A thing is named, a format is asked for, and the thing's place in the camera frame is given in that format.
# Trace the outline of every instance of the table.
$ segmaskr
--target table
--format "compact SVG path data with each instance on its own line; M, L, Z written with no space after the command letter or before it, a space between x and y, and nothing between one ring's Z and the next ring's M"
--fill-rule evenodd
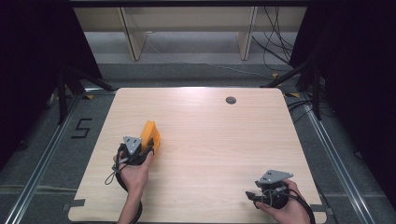
M234 97L236 103L226 102ZM72 221L116 221L126 192L105 185L124 135L147 120L161 134L142 203L142 222L269 223L245 191L267 170L294 174L310 204L321 204L283 95L278 89L118 90L72 207ZM315 213L317 223L325 213Z

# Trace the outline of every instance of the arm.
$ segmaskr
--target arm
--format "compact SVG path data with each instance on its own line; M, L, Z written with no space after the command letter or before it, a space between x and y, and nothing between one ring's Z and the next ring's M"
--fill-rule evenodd
M139 166L120 165L120 169L122 168L120 176L128 189L128 196L122 208L118 223L129 224L136 216L143 191L149 180L149 165L152 159L153 153L150 152L146 160Z
M284 182L289 186L289 189L293 189L296 191L302 198L300 191L297 188L297 184L291 180L285 179ZM262 211L272 216L279 224L290 224L290 223L298 223L298 224L309 224L309 216L306 213L305 209L301 204L299 204L294 199L289 198L288 203L281 209L275 209L273 207L269 207L264 203L256 203L256 206L259 207Z

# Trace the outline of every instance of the hand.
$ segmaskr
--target hand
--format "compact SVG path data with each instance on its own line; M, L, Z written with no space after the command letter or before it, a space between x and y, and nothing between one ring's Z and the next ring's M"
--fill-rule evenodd
M296 183L288 179L285 179L284 182L289 186L289 189L295 190L300 197L303 198ZM293 191L290 191L290 194L297 196ZM309 224L309 216L305 209L300 203L292 198L289 198L288 203L281 209L275 209L260 202L257 202L256 206L268 215L272 216L280 224Z
M120 176L122 181L124 182L128 192L130 190L143 190L143 188L147 185L149 180L149 166L153 160L153 152L150 152L146 160L138 166L127 165L122 163L119 165Z

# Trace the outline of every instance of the forearm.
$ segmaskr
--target forearm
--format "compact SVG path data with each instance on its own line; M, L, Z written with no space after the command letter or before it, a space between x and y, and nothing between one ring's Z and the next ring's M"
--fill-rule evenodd
M118 223L131 223L139 209L143 189L134 189L128 193L124 207L122 208Z

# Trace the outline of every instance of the wooden table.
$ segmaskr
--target wooden table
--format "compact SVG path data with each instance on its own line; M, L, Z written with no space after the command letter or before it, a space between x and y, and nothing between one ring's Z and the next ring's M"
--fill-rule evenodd
M230 105L226 98L236 103ZM126 192L105 185L124 135L147 120L161 134L142 198L142 222L271 223L245 191L267 170L290 172L308 203L321 204L278 89L120 89L108 112L72 207L72 221L116 221ZM315 213L317 223L325 213Z

